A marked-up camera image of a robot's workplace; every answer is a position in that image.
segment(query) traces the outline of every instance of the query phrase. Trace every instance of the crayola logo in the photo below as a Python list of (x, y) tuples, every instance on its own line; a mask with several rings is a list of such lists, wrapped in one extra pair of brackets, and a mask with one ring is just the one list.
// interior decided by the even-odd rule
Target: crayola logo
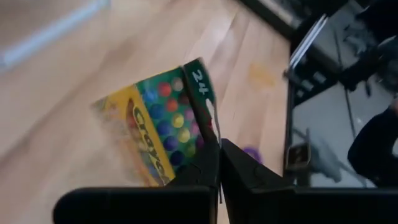
[(144, 116), (141, 113), (141, 110), (138, 107), (134, 107), (134, 118), (137, 122), (138, 128), (142, 134), (142, 138), (144, 139), (145, 145), (147, 146), (147, 151), (149, 155), (152, 158), (152, 162), (155, 165), (155, 168), (157, 169), (160, 178), (162, 179), (164, 184), (167, 184), (170, 182), (170, 179), (166, 176), (165, 174), (165, 169), (160, 163), (159, 155), (157, 154), (157, 151), (155, 150), (154, 143), (152, 139), (149, 136), (147, 127), (146, 127), (146, 121), (144, 119)]

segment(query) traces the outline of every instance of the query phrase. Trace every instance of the yellow box side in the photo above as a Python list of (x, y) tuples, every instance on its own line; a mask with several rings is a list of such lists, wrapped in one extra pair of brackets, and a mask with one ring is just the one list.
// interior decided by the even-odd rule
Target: yellow box side
[(149, 113), (142, 101), (139, 90), (134, 86), (132, 89), (132, 99), (134, 101), (134, 119), (140, 129), (142, 139), (145, 142), (150, 159), (155, 166), (164, 184), (168, 184), (174, 179), (175, 174), (166, 155), (162, 142), (149, 116)]
[(133, 166), (144, 183), (149, 186), (159, 186), (143, 163), (141, 155), (138, 153), (137, 142), (133, 140), (127, 128), (127, 104), (131, 98), (136, 98), (136, 96), (134, 96), (132, 87), (129, 86), (99, 100), (95, 104), (95, 109), (100, 113), (111, 131), (111, 135), (116, 138), (119, 147), (123, 150), (123, 155), (127, 156), (126, 160), (133, 160)]

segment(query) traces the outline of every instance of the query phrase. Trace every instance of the crayola crayon box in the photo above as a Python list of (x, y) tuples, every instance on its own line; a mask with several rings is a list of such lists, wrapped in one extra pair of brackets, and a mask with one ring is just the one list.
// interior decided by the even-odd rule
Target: crayola crayon box
[(163, 186), (215, 136), (209, 103), (216, 107), (215, 94), (196, 59), (105, 96), (93, 108), (131, 152), (144, 183)]

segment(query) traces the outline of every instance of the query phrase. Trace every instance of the wooden table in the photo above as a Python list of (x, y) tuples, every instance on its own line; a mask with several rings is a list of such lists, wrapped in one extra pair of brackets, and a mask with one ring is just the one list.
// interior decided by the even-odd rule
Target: wooden table
[(51, 223), (57, 199), (77, 187), (140, 185), (88, 105), (197, 57), (221, 135), (258, 147), (282, 175), (289, 43), (231, 0), (114, 0), (0, 77), (0, 223)]

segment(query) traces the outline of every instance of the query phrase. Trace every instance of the red dot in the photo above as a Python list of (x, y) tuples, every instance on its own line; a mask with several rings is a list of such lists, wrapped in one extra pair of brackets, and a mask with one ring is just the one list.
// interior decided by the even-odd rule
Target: red dot
[(158, 87), (159, 95), (160, 96), (169, 96), (172, 92), (172, 87), (168, 83), (161, 83)]
[(174, 112), (174, 111), (176, 111), (177, 108), (178, 108), (177, 100), (175, 100), (175, 99), (168, 99), (168, 100), (167, 100), (167, 103), (166, 103), (166, 108), (167, 108), (167, 111), (169, 111), (169, 112)]

